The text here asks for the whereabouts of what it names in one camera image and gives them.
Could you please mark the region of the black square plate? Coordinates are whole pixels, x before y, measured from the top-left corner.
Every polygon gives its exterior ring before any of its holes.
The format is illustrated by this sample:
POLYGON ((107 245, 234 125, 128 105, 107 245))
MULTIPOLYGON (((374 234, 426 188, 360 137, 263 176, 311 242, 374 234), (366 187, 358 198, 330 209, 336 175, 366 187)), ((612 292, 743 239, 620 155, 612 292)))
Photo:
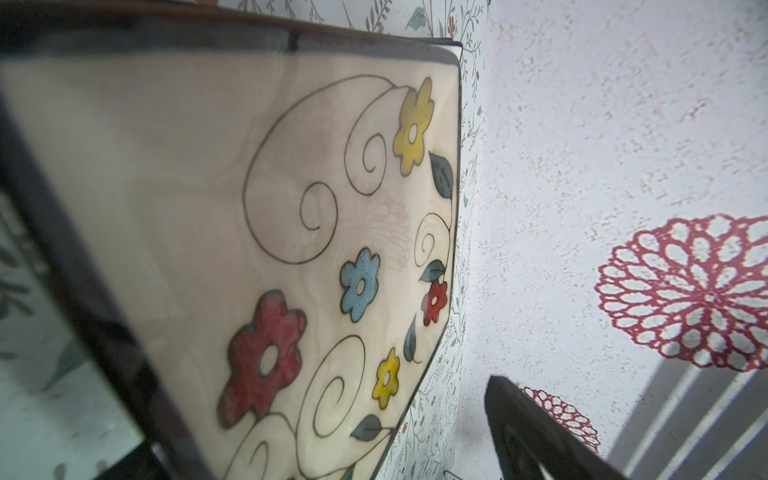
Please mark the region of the black square plate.
POLYGON ((1 184, 184 479, 381 479, 450 323, 462 46, 1 5, 1 184))

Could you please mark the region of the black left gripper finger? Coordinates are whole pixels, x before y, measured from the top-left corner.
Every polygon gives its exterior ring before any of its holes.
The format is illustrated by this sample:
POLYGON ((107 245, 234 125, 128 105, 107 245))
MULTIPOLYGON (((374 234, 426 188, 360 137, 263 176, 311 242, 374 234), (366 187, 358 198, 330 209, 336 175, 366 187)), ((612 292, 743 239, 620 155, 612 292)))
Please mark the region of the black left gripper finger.
POLYGON ((504 479, 625 479, 508 378, 489 378, 484 408, 504 479))

